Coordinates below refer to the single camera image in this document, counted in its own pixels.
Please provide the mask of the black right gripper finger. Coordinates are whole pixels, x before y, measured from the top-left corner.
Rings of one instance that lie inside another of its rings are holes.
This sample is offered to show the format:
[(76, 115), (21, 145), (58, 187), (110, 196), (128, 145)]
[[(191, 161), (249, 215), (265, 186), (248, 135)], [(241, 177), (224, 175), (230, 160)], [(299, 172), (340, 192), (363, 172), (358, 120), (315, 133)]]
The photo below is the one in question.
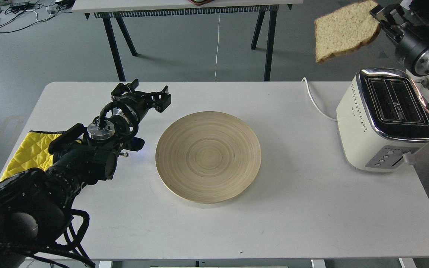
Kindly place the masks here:
[(394, 44), (398, 44), (403, 39), (404, 32), (401, 24), (404, 19), (404, 10), (400, 4), (390, 4), (386, 7), (378, 4), (369, 13), (379, 22), (381, 29)]
[(382, 20), (384, 23), (412, 23), (406, 16), (406, 9), (400, 4), (390, 4), (382, 10)]

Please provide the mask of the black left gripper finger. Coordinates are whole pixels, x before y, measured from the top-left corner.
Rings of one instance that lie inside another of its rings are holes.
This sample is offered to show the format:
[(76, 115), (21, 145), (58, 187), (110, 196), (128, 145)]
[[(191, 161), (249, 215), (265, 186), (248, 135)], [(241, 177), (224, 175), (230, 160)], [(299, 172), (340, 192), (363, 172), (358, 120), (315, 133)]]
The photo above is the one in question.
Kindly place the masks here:
[(135, 79), (131, 83), (119, 83), (111, 92), (112, 101), (119, 100), (124, 94), (135, 93), (139, 85), (139, 80)]
[(169, 86), (166, 85), (161, 91), (150, 93), (151, 107), (157, 112), (162, 113), (171, 104), (171, 95)]

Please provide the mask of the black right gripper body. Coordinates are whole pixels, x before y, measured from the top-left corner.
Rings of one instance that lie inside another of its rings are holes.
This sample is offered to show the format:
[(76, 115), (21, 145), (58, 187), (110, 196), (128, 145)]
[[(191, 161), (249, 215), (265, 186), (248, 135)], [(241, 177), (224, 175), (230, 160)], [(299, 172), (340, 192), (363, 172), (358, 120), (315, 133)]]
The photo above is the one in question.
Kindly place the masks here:
[(395, 44), (395, 56), (409, 71), (429, 71), (429, 24), (402, 23), (403, 39)]

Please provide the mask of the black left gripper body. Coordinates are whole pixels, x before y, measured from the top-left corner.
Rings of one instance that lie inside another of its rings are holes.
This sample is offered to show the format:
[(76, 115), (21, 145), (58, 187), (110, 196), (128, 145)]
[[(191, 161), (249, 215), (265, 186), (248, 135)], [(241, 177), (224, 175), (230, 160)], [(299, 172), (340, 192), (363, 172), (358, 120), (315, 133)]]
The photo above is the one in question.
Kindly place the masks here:
[(127, 120), (130, 119), (129, 114), (136, 120), (142, 120), (148, 113), (148, 110), (153, 108), (153, 100), (142, 92), (125, 93), (123, 95), (115, 94), (112, 96), (112, 100), (121, 102), (117, 106), (119, 109), (117, 115)]

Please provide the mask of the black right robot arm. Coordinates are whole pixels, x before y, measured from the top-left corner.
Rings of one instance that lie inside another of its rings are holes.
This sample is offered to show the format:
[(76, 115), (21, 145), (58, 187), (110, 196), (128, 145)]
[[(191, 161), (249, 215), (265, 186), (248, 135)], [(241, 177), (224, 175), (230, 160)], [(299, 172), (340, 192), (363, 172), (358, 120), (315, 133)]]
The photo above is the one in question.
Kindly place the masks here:
[(400, 4), (376, 5), (369, 13), (394, 44), (397, 61), (414, 76), (428, 76), (429, 23), (421, 22), (417, 16), (409, 20)]

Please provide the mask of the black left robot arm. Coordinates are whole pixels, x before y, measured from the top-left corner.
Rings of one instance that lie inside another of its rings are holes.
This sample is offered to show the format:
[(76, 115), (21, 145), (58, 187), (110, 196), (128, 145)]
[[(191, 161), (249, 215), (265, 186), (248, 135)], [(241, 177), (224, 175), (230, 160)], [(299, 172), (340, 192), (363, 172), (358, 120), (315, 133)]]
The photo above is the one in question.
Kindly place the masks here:
[(171, 104), (168, 86), (144, 93), (138, 84), (119, 83), (91, 124), (75, 124), (52, 141), (47, 170), (30, 168), (0, 182), (0, 268), (17, 268), (27, 257), (64, 267), (38, 253), (96, 266), (81, 246), (90, 216), (72, 206), (83, 187), (113, 178), (118, 157), (127, 156), (123, 150), (142, 149), (136, 134), (148, 110)]

